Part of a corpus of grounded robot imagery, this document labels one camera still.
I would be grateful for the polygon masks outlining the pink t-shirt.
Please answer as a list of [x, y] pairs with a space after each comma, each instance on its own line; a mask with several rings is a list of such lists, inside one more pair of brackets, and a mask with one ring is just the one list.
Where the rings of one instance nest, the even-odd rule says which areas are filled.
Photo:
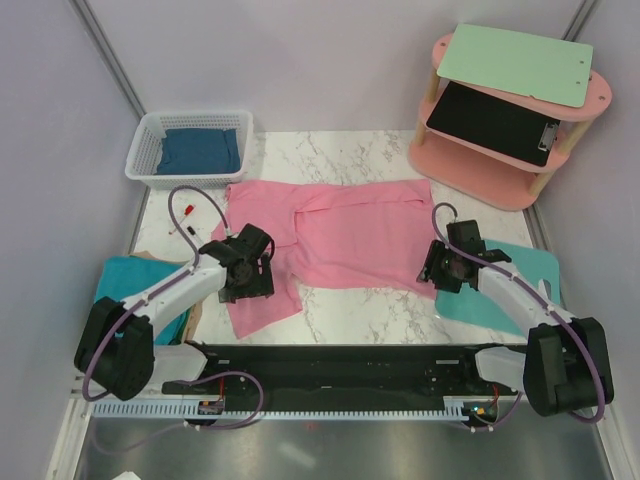
[[276, 247], [274, 294], [228, 307], [239, 338], [301, 312], [299, 285], [436, 296], [418, 279], [435, 238], [426, 179], [355, 186], [255, 180], [229, 186], [226, 199], [234, 231], [255, 225]]

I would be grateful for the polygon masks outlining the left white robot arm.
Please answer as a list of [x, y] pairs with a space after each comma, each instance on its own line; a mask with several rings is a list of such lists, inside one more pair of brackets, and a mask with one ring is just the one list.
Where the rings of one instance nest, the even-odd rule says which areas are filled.
[[128, 401], [148, 383], [172, 381], [198, 393], [215, 389], [220, 371], [201, 350], [155, 340], [175, 318], [211, 295], [222, 303], [273, 295], [274, 253], [272, 237], [247, 224], [235, 236], [197, 248], [191, 262], [155, 285], [122, 301], [103, 297], [95, 302], [74, 357], [84, 375], [84, 399], [113, 395]]

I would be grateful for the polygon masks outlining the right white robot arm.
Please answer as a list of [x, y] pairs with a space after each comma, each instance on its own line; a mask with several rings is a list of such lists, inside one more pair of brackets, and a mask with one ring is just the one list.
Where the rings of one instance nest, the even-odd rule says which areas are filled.
[[487, 249], [476, 221], [448, 224], [431, 242], [418, 279], [452, 294], [469, 286], [527, 337], [523, 351], [503, 345], [478, 348], [457, 371], [465, 391], [477, 394], [497, 383], [524, 394], [542, 417], [567, 413], [584, 423], [603, 418], [614, 396], [603, 326], [555, 304], [504, 251]]

